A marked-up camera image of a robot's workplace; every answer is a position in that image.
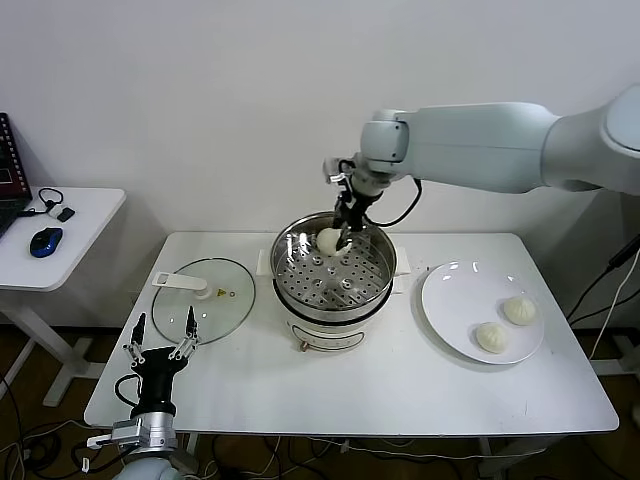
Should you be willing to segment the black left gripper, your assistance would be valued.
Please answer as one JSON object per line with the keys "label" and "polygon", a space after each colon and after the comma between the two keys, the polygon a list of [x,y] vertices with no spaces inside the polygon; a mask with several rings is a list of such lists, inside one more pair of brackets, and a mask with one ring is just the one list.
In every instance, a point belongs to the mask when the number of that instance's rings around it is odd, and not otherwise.
{"label": "black left gripper", "polygon": [[185,335],[174,349],[162,347],[143,352],[145,324],[146,313],[142,312],[133,327],[130,341],[123,345],[131,359],[131,370],[141,378],[139,400],[130,415],[160,412],[174,416],[176,406],[172,403],[173,378],[187,366],[188,359],[199,345],[194,308],[189,307]]}

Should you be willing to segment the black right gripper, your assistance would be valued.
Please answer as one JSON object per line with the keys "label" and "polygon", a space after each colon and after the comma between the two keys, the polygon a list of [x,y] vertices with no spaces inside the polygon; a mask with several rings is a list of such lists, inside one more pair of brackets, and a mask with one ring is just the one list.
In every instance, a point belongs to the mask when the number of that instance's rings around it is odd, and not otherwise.
{"label": "black right gripper", "polygon": [[344,191],[334,207],[333,228],[341,230],[341,251],[346,252],[353,241],[353,232],[361,232],[368,208],[373,204],[371,196],[355,191]]}

